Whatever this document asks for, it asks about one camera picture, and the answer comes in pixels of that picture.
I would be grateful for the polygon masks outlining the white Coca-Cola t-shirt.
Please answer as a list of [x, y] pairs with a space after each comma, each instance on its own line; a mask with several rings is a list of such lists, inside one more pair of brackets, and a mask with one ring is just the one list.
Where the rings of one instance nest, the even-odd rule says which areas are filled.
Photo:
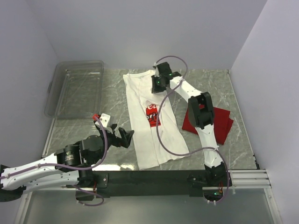
[[181, 135], [169, 99], [162, 106], [160, 121], [157, 113], [166, 92], [151, 93], [151, 76], [154, 70], [138, 74], [125, 74], [126, 98], [131, 128], [134, 130], [133, 142], [140, 170], [153, 168], [170, 160], [180, 159], [166, 152], [158, 141], [156, 125], [163, 144], [174, 153], [188, 153], [187, 144]]

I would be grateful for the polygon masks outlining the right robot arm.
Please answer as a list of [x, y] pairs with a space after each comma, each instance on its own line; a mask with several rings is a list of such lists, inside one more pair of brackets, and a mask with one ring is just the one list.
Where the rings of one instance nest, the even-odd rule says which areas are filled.
[[195, 128], [201, 142], [202, 148], [197, 149], [193, 152], [184, 154], [174, 153], [167, 149], [163, 144], [158, 125], [156, 125], [156, 132], [158, 141], [163, 149], [174, 156], [188, 156], [196, 152], [203, 151], [204, 154], [204, 165], [205, 165], [205, 181], [210, 186], [216, 186], [220, 182], [230, 184], [230, 175], [228, 171], [227, 163], [218, 150], [214, 134], [214, 107], [212, 98], [209, 92], [201, 92], [190, 85], [186, 80], [185, 76], [182, 76], [178, 72], [173, 72], [170, 65], [167, 62], [156, 63], [153, 65], [156, 70], [152, 78], [152, 93], [161, 93], [170, 88], [169, 93], [162, 100], [157, 113], [158, 123], [160, 121], [160, 113], [162, 106], [166, 102], [169, 95], [176, 92], [179, 94], [188, 105], [187, 114], [188, 120], [192, 127]]

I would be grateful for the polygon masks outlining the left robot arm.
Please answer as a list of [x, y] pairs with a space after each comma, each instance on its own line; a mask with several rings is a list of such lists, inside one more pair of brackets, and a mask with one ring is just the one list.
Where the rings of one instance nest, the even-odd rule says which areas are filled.
[[104, 127], [94, 123], [98, 135], [91, 135], [84, 140], [69, 144], [64, 148], [41, 158], [38, 161], [19, 167], [0, 167], [0, 200], [10, 202], [19, 199], [24, 192], [34, 187], [41, 188], [39, 180], [45, 178], [48, 184], [59, 184], [66, 180], [68, 185], [87, 188], [93, 183], [92, 169], [99, 166], [106, 158], [111, 146], [128, 148], [134, 131], [119, 128], [120, 136], [115, 135], [117, 124]]

